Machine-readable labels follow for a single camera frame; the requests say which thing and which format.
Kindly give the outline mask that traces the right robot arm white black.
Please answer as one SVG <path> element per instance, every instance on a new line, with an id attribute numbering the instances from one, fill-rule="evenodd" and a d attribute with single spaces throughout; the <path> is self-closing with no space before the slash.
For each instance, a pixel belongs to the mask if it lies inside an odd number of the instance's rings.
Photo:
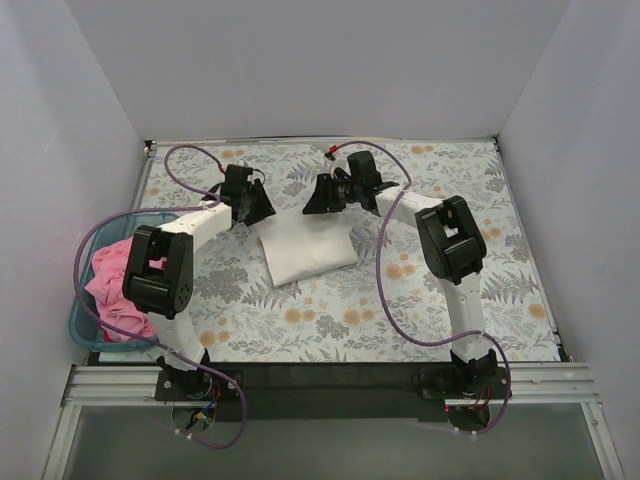
<path id="1" fill-rule="evenodd" d="M 496 347 L 485 330 L 480 278 L 487 248 L 467 202 L 460 196 L 432 199 L 409 190 L 408 185 L 385 181 L 369 151 L 347 157 L 344 166 L 319 174 L 305 215 L 338 213 L 349 204 L 382 219 L 376 245 L 376 283 L 385 315 L 406 341 L 422 346 L 448 345 L 454 389 L 475 397 L 488 388 L 497 371 Z M 382 278 L 382 247 L 391 220 L 416 229 L 424 261 L 440 282 L 448 308 L 452 336 L 439 341 L 420 341 L 404 332 L 387 304 Z"/>

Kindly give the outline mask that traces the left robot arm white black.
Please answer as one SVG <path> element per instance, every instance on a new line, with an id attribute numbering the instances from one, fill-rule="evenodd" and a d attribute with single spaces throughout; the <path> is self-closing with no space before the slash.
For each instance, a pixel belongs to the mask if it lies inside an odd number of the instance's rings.
<path id="1" fill-rule="evenodd" d="M 164 353 L 158 364 L 170 384 L 193 400 L 213 386 L 202 367 L 209 357 L 189 315 L 194 256 L 206 243 L 238 224 L 251 226 L 275 214 L 258 169 L 230 165 L 220 186 L 201 206 L 158 227 L 142 225 L 132 236 L 123 296 L 146 315 Z"/>

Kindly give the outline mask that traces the white t shirt robot print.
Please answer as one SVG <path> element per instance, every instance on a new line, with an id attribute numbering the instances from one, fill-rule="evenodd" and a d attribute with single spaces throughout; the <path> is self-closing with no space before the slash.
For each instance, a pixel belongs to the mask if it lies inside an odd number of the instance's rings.
<path id="1" fill-rule="evenodd" d="M 255 229 L 276 287 L 357 262 L 352 225 L 341 213 L 305 215 L 294 207 L 259 222 Z"/>

